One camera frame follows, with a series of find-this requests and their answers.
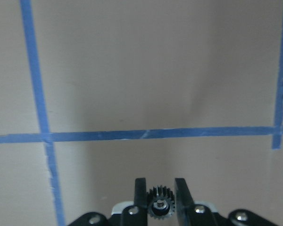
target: gear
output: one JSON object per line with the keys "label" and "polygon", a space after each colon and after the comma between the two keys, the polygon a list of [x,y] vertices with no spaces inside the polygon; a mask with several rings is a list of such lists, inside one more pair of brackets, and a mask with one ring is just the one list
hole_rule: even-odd
{"label": "gear", "polygon": [[148,213],[155,219],[169,218],[175,212],[174,195],[166,186],[156,186],[148,192]]}

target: bolt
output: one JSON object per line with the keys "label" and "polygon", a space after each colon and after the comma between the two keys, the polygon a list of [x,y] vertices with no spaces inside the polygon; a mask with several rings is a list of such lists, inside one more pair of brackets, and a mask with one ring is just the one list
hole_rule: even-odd
{"label": "bolt", "polygon": [[138,213],[138,207],[137,206],[134,206],[132,208],[129,209],[129,213],[131,215],[134,215],[134,214],[137,214]]}
{"label": "bolt", "polygon": [[99,221],[100,221],[99,215],[95,215],[94,217],[90,218],[89,224],[95,225],[95,224],[99,223]]}
{"label": "bolt", "polygon": [[248,217],[245,212],[236,213],[236,219],[240,221],[247,221]]}
{"label": "bolt", "polygon": [[195,207],[195,212],[196,213],[204,213],[206,211],[205,207],[202,205],[198,205]]}

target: vertical blue tape line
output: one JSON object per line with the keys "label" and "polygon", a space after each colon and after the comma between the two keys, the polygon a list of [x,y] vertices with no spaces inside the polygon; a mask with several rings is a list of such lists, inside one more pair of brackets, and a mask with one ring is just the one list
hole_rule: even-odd
{"label": "vertical blue tape line", "polygon": [[33,13],[30,0],[20,0],[22,20],[25,33],[25,41],[27,48],[27,55],[31,73],[31,80],[33,85],[34,99],[38,114],[39,126],[41,130],[42,141],[45,143],[46,155],[48,158],[48,167],[51,172],[50,183],[54,196],[54,205],[56,210],[56,217],[59,226],[65,225],[63,205],[61,199],[61,192],[58,181],[58,171],[56,164],[56,156],[54,145],[51,140],[49,123],[46,112],[46,105],[42,87],[41,71],[38,59],[38,50],[36,37],[33,26]]}
{"label": "vertical blue tape line", "polygon": [[281,148],[282,140],[282,123],[283,123],[283,26],[282,26],[282,38],[281,38],[281,51],[279,60],[279,74],[277,82],[277,94],[275,103],[275,118],[274,127],[276,134],[273,136],[273,149]]}

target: silver screw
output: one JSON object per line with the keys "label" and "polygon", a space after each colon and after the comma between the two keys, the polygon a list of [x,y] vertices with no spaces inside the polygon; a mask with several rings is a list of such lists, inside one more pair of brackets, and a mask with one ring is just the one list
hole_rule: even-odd
{"label": "silver screw", "polygon": [[202,205],[198,205],[198,206],[195,207],[196,213],[204,213],[205,211],[206,211],[206,209]]}
{"label": "silver screw", "polygon": [[247,221],[248,217],[245,212],[236,213],[236,219],[240,221]]}
{"label": "silver screw", "polygon": [[99,215],[96,215],[96,216],[90,218],[89,224],[94,225],[94,224],[99,223],[99,221],[100,221],[100,217],[99,217]]}
{"label": "silver screw", "polygon": [[134,214],[137,214],[138,213],[138,207],[137,206],[134,206],[132,208],[129,209],[129,213],[131,215],[134,215]]}

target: black gear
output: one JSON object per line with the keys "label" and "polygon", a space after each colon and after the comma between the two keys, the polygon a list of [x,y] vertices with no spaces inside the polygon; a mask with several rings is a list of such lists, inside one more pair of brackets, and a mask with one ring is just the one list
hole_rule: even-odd
{"label": "black gear", "polygon": [[156,186],[148,192],[148,213],[157,219],[169,218],[175,212],[174,195],[166,186]]}

